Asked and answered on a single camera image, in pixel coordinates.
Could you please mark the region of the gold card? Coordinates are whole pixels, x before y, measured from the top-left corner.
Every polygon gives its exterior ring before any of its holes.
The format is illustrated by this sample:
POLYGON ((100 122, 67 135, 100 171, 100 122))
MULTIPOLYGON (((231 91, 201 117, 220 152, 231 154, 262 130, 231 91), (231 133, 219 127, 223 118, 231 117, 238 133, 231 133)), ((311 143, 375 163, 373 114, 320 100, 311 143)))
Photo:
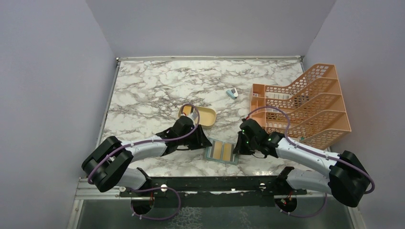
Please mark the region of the gold card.
POLYGON ((213 141, 213 146, 212 146, 212 150, 211 150, 211 158, 220 160, 222 158, 222 148, 223 148, 222 141, 213 141))
POLYGON ((224 143, 222 160, 225 162, 233 162, 233 148, 234 145, 231 143, 224 143))

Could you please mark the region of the green card holder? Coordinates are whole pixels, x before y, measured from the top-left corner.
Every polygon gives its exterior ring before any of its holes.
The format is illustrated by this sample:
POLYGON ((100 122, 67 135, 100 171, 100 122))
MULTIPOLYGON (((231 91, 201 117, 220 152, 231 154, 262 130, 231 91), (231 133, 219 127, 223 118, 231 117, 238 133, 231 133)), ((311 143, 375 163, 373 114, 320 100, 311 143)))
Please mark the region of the green card holder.
POLYGON ((204 158, 214 162, 237 165, 239 156, 233 153, 236 143, 208 138, 212 146, 205 149, 204 158))

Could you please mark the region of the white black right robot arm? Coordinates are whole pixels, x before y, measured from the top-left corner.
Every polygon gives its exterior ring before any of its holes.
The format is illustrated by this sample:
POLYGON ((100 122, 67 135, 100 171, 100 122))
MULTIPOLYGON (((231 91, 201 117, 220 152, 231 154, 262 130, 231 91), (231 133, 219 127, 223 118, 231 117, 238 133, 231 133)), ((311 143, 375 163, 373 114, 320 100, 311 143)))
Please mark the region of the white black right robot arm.
POLYGON ((234 154, 253 155, 258 151, 265 157, 287 159, 309 168, 285 168, 275 182, 279 193, 314 190, 332 195, 352 208, 367 194, 370 176, 354 153, 331 153, 301 145, 282 133, 267 133, 254 119, 244 120, 239 128, 234 154))

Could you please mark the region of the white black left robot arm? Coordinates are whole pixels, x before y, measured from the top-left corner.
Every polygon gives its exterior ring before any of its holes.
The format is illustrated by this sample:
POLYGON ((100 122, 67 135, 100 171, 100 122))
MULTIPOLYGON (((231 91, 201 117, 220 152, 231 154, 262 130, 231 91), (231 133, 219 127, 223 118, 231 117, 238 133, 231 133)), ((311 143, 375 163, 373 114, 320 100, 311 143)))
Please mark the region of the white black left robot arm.
POLYGON ((150 190, 147 174, 139 168, 130 169, 129 164, 171 154, 179 146, 197 150, 208 148, 212 143, 201 125, 190 117, 181 116, 172 127, 141 141, 120 141, 115 136, 106 138, 84 160, 81 168, 88 176, 88 183, 95 185, 100 192, 121 186, 144 196, 150 190))

